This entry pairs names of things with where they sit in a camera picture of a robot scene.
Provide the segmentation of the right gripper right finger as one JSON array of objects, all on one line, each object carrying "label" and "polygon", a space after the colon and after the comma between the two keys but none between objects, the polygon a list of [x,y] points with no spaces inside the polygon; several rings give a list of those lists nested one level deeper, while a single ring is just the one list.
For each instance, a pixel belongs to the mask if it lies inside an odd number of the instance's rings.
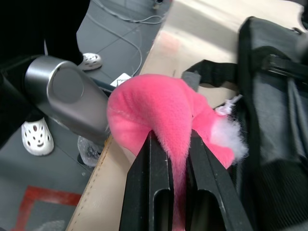
[{"label": "right gripper right finger", "polygon": [[228,171],[196,131],[192,131],[186,166],[186,230],[253,229]]}]

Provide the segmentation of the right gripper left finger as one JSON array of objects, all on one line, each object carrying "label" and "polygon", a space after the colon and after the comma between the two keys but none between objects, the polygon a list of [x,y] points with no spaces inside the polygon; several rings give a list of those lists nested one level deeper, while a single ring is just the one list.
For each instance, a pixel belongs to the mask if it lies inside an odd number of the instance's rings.
[{"label": "right gripper left finger", "polygon": [[173,201],[171,161],[151,131],[127,174],[122,231],[170,231]]}]

